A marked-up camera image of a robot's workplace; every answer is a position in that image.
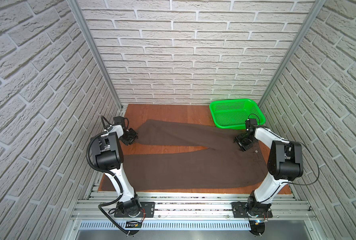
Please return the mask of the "brown trousers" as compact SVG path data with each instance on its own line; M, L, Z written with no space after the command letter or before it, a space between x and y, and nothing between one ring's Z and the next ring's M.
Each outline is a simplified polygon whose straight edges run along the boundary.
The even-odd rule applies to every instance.
M261 183L268 173L258 143L245 152L234 143L239 130L147 120L137 133L141 145L204 150L125 156L124 172L136 191L242 188Z

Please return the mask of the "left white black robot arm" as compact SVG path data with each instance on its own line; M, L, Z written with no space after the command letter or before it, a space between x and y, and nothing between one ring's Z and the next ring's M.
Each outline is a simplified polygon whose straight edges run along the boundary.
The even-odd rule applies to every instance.
M95 171L104 173L118 194L117 199L112 202L116 204L116 208L109 214L119 211L127 217L139 217L142 213L141 204L125 174L124 155L120 144L132 145L138 134L128 127L127 118L114 117L113 123L104 116L100 118L104 131L91 138L86 150L87 163Z

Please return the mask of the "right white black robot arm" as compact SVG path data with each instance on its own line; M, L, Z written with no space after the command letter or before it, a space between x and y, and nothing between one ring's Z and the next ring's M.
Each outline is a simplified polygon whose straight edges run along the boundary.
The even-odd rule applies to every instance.
M248 198L245 209L250 217L269 217L273 198L287 184L303 175L302 145L286 140L269 128L259 126L257 119L245 121L246 133L235 137L234 142L245 152L253 147L254 140L270 149L268 174L261 185Z

